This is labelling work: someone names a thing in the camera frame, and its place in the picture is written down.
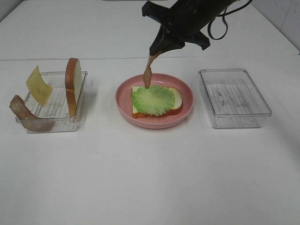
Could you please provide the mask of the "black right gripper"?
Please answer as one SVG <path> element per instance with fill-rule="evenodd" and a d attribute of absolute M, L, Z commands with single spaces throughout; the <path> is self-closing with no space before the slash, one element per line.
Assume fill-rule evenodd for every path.
<path fill-rule="evenodd" d="M 157 36 L 150 46 L 150 55 L 182 49 L 186 42 L 197 44 L 203 50 L 208 48 L 210 40 L 200 32 L 197 11 L 195 0 L 178 0 L 171 8 L 147 1 L 142 7 L 142 15 L 160 23 Z"/>

